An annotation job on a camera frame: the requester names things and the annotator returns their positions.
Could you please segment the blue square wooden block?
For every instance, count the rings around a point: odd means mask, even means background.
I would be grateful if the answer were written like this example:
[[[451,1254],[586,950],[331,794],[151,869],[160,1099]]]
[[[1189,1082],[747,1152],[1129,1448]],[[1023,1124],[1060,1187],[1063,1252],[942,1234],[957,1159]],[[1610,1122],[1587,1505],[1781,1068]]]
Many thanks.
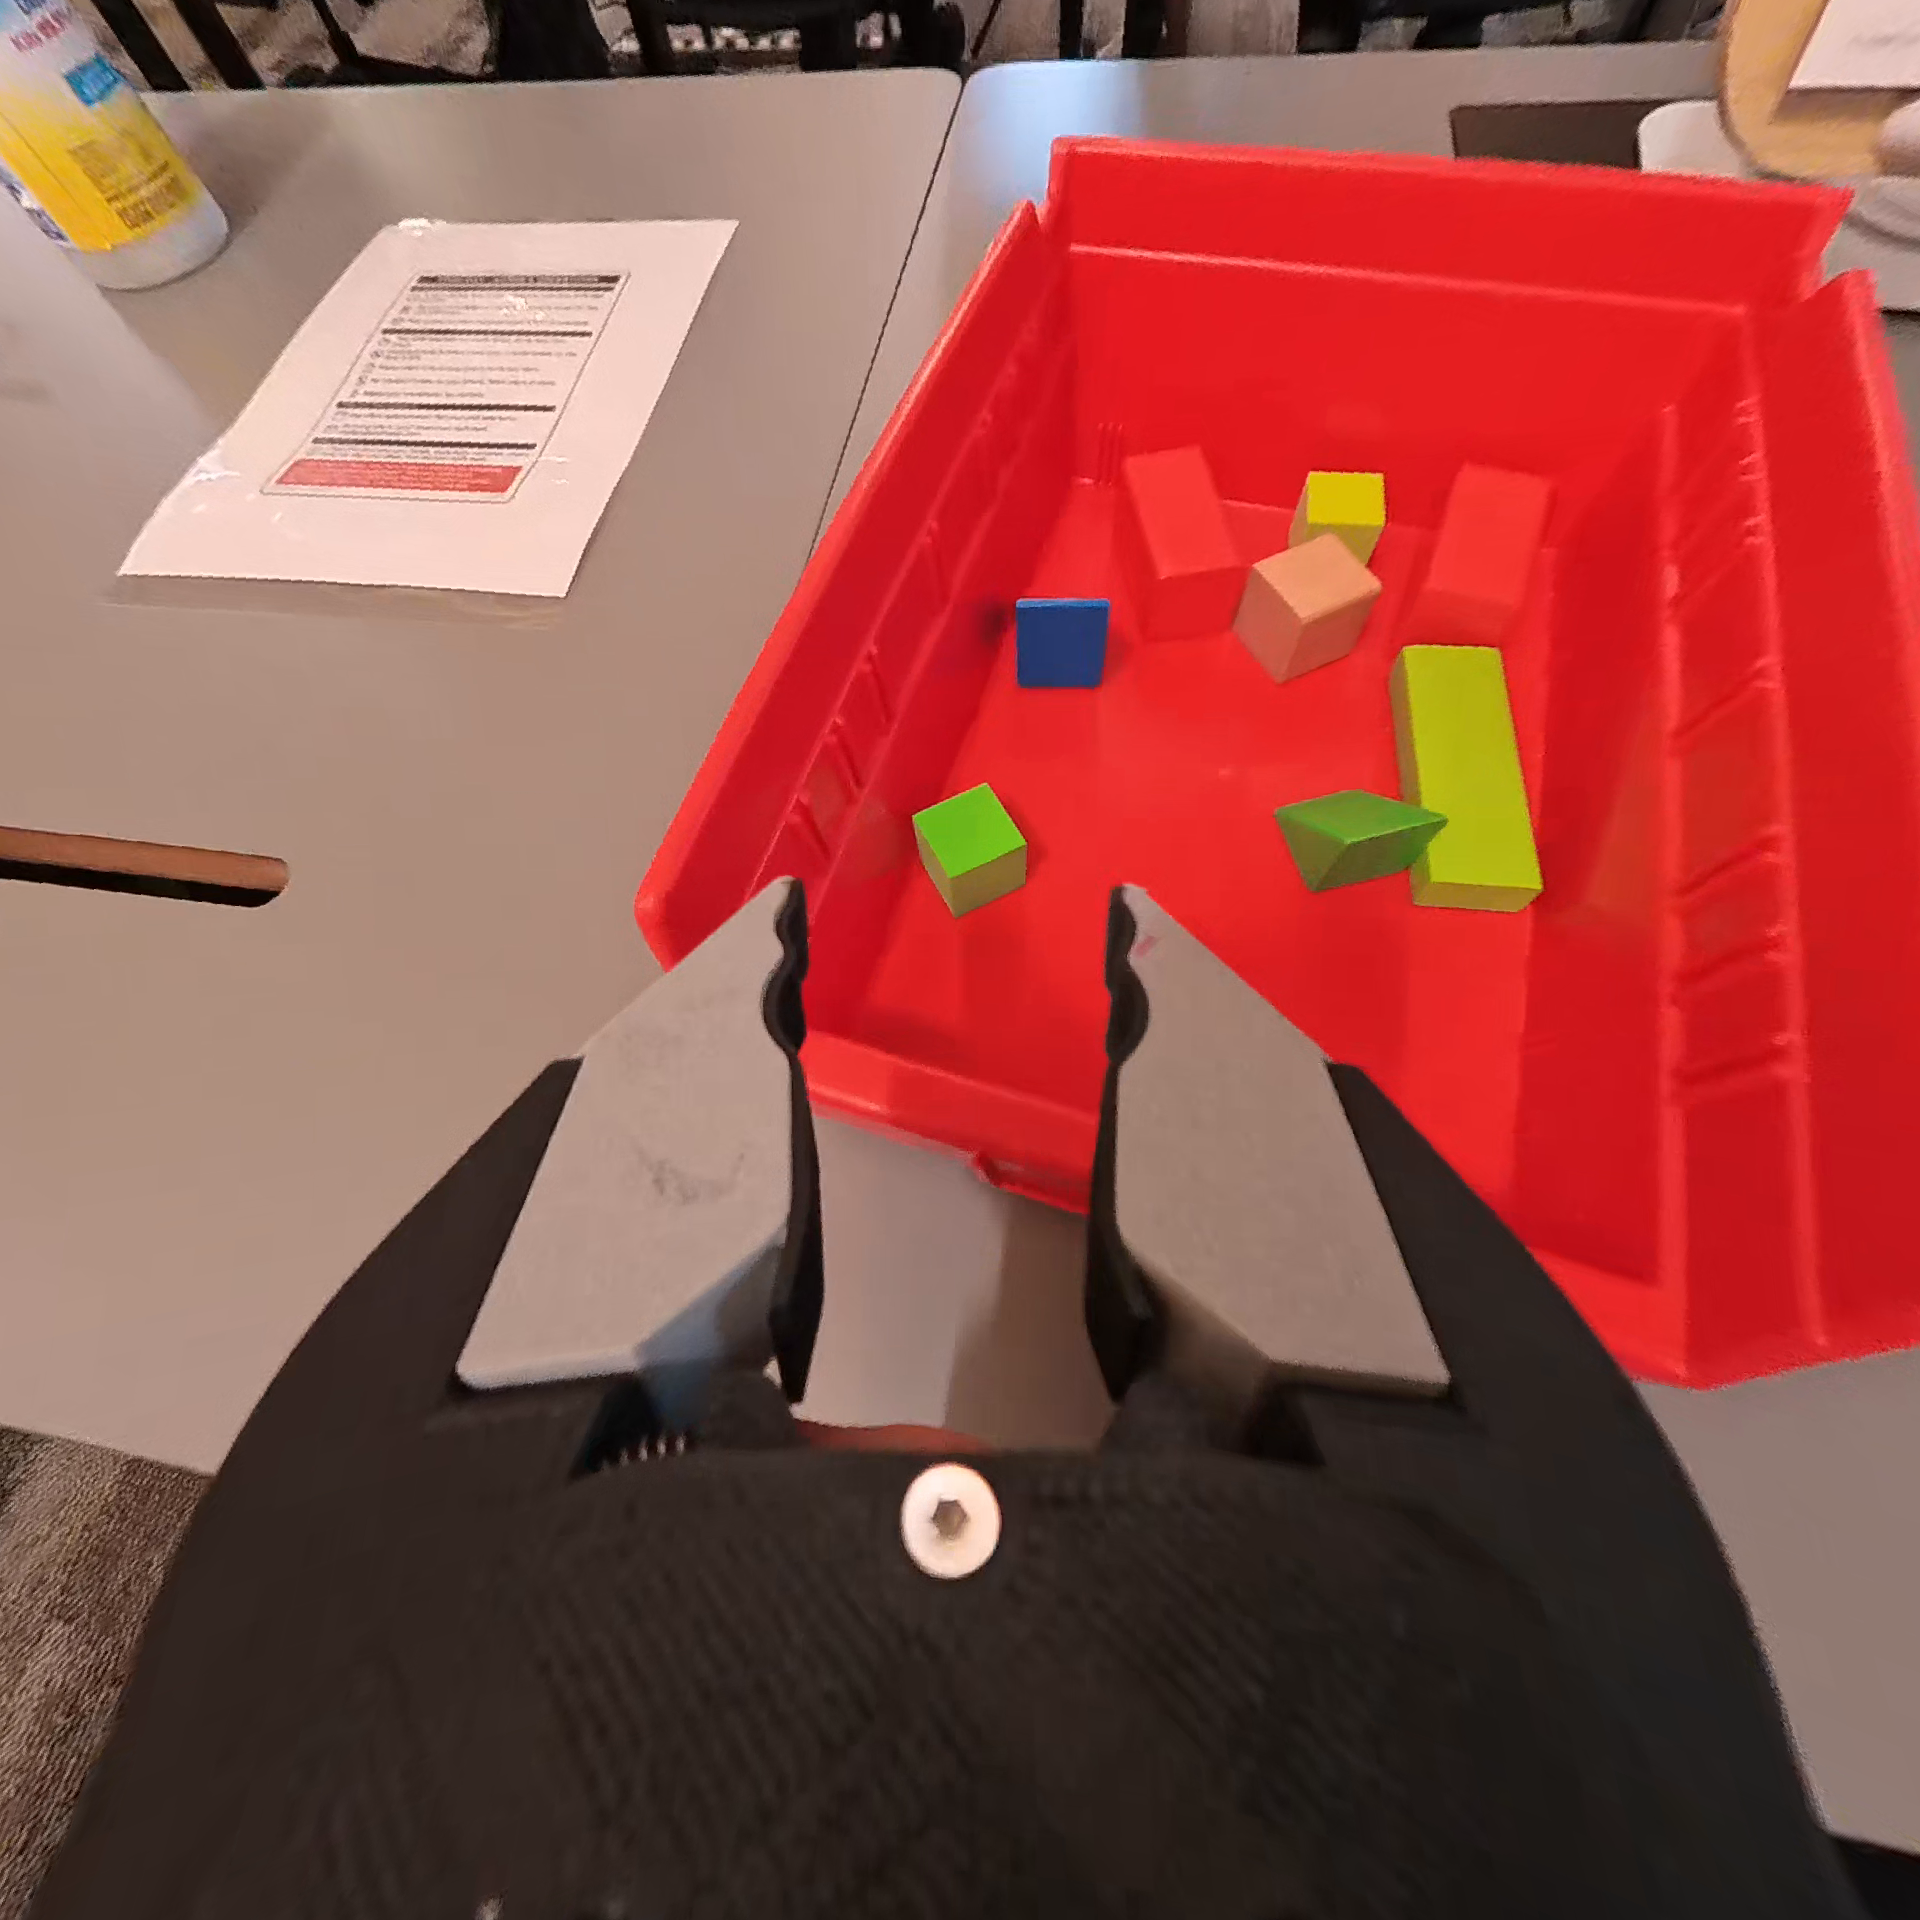
[[[1018,598],[1016,686],[1029,693],[1105,686],[1112,626],[1107,598]]]

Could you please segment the dark green triangular prism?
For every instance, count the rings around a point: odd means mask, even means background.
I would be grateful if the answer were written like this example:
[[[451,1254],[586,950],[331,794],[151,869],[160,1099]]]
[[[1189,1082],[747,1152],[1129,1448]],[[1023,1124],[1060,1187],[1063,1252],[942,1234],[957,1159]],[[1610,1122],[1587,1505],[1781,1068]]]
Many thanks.
[[[1372,791],[1336,791],[1275,814],[1307,893],[1403,875],[1420,861],[1446,817]]]

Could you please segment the dark flat pad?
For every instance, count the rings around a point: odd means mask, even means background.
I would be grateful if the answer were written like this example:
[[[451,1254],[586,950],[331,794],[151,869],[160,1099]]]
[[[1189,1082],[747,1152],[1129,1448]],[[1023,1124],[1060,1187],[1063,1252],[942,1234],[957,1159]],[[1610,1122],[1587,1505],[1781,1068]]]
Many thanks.
[[[1639,132],[1667,101],[1511,101],[1451,108],[1452,157],[1639,169]]]

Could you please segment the red plastic bin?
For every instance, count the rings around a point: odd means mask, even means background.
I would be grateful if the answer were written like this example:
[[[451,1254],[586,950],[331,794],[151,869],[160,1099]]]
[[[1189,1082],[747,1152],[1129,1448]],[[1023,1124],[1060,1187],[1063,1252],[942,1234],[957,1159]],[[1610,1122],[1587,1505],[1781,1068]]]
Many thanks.
[[[1148,890],[1489,1199],[1621,1367],[1917,1341],[1917,491],[1837,190],[1060,138],[831,519],[637,893],[663,966],[806,890],[819,1107],[1081,1213],[1102,944]],[[1148,644],[1120,461],[1200,445],[1252,573],[1382,471],[1355,649]],[[1388,681],[1464,464],[1554,484],[1506,642],[1544,890],[1307,893],[1278,808],[1399,787]],[[1107,598],[1094,691],[1016,601]],[[955,917],[910,814],[1029,843]]]

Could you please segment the green wooden cube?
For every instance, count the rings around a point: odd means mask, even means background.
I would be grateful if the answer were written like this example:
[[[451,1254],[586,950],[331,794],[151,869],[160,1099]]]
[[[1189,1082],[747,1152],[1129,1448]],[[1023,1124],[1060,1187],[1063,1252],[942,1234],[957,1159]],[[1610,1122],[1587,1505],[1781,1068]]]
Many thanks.
[[[920,808],[910,827],[926,875],[955,917],[1011,897],[1029,880],[1029,843],[987,781]]]

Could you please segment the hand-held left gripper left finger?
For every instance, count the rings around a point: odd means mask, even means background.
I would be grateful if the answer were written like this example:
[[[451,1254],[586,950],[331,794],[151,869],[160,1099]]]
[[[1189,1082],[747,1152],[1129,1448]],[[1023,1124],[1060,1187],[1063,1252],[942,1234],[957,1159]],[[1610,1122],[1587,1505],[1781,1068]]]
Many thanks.
[[[805,1402],[824,1319],[805,980],[805,881],[779,880],[586,1044],[465,1389],[651,1377],[688,1402],[771,1370]]]

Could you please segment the curved wooden object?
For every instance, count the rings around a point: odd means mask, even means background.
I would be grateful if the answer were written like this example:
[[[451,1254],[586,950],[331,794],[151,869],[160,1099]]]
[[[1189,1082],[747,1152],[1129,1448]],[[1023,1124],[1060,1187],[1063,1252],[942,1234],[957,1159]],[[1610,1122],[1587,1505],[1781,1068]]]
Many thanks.
[[[1917,4],[1728,4],[1721,122],[1762,174],[1917,179]]]

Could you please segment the red wooden block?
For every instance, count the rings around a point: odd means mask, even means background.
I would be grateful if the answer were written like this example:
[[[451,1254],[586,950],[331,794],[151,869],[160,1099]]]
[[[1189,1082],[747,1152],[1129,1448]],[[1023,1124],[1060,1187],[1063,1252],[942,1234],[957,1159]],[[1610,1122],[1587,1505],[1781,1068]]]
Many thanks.
[[[1446,495],[1403,642],[1506,648],[1525,611],[1550,503],[1554,484],[1541,473],[1464,464]]]
[[[1236,623],[1249,567],[1200,445],[1126,454],[1120,473],[1120,562],[1140,642],[1173,644]]]

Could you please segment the yellow label wipes canister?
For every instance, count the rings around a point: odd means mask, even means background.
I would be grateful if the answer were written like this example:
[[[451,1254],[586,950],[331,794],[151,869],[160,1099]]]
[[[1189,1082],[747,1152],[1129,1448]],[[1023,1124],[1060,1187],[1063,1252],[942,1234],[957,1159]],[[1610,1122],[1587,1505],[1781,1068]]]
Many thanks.
[[[151,292],[230,218],[75,4],[5,4],[5,182],[98,287]]]

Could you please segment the yellow wooden cube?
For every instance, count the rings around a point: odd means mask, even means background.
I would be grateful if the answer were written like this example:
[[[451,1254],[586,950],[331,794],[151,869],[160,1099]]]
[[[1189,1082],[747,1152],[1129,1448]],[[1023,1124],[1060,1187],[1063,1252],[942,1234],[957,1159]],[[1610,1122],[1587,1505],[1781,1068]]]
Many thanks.
[[[1372,567],[1386,534],[1386,473],[1312,469],[1303,478],[1288,546],[1339,540],[1359,567]]]

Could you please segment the black chair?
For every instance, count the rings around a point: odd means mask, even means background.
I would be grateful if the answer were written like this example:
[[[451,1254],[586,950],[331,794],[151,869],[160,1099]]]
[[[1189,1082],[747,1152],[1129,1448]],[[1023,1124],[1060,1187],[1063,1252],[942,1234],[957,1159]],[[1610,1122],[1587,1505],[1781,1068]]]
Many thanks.
[[[354,4],[80,4],[143,92],[367,84]]]
[[[960,4],[484,4],[496,82],[967,69]]]

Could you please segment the lime green long block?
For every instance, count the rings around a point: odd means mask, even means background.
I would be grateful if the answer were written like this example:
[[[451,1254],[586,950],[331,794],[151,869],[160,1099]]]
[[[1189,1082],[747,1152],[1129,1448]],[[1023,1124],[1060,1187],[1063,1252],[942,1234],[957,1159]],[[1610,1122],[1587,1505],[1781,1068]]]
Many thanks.
[[[1443,821],[1411,861],[1413,906],[1525,912],[1541,860],[1499,649],[1403,648],[1388,691],[1400,796]]]

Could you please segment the printed paper sheet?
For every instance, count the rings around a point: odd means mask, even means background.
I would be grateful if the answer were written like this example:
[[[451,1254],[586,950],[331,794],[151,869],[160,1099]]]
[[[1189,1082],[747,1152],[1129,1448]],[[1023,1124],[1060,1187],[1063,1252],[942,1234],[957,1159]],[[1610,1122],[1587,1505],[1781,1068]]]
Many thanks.
[[[564,598],[734,229],[378,229],[117,576]]]

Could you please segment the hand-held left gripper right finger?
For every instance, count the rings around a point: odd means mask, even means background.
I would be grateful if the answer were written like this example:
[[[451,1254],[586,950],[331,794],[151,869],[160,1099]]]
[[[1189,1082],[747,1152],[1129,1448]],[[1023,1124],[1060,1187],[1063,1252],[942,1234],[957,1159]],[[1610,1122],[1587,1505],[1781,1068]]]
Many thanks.
[[[1112,896],[1085,1323],[1120,1406],[1284,1384],[1436,1402],[1451,1370],[1325,1053],[1148,890]]]

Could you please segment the natural wooden cube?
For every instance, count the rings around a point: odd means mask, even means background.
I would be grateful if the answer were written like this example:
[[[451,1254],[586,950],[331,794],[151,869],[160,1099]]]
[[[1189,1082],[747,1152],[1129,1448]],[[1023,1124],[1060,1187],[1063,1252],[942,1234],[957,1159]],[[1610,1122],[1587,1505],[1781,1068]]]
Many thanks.
[[[1275,682],[1345,660],[1382,598],[1382,578],[1339,535],[1312,535],[1252,567],[1236,638]]]

